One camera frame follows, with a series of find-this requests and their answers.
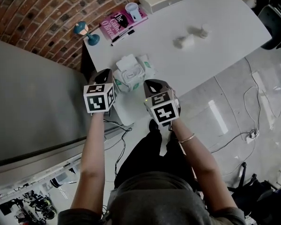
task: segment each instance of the tiled floor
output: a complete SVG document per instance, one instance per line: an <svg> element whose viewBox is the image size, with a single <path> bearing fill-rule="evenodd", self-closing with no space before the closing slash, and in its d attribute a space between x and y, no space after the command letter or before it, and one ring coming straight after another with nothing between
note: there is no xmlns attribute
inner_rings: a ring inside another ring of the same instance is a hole
<svg viewBox="0 0 281 225"><path fill-rule="evenodd" d="M272 51L258 49L248 55L247 59L259 85L261 107L259 137L247 144L245 135L239 136L227 147L214 153L223 179L229 185L237 182L238 166L244 160L247 163L247 179L253 173L257 174L259 180L269 180L272 183L281 179L278 173L281 169L281 49ZM254 88L245 95L246 108L251 119L245 109L244 93L252 86ZM209 79L183 95L180 98L182 106L180 117L210 151L215 151L240 132L248 132L257 127L259 106L256 93L256 84L251 77L248 63L242 59L218 74L216 78ZM126 135L126 150L118 168L137 142L148 133L149 120L150 117L147 116L138 121L134 124L133 130ZM164 154L164 145L169 135L167 127L162 128L161 133L163 135L161 154ZM112 146L120 137L121 135L118 135L107 141L105 148ZM114 165L122 149L123 144L119 142L105 152L104 205L107 205L109 193L113 189ZM76 184L67 184L59 190L50 191L58 211L70 207L76 187ZM56 218L48 221L48 224L57 224Z"/></svg>

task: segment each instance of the power strip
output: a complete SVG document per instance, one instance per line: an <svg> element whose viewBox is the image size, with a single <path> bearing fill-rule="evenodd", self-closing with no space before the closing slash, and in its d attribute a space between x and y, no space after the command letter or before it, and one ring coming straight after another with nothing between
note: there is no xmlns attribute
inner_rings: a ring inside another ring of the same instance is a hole
<svg viewBox="0 0 281 225"><path fill-rule="evenodd" d="M245 140L247 141L247 143L249 144L250 142L252 142L253 140L255 140L256 138L259 137L259 131L257 129L253 130L249 135L247 135L247 137L245 138Z"/></svg>

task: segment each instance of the brick wall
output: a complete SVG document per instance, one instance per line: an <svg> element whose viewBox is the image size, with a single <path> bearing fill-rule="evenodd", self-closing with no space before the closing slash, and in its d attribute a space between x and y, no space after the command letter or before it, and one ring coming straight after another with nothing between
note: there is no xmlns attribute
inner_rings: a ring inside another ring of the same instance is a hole
<svg viewBox="0 0 281 225"><path fill-rule="evenodd" d="M74 25L90 30L110 13L136 0L0 0L0 40L80 70L83 36Z"/></svg>

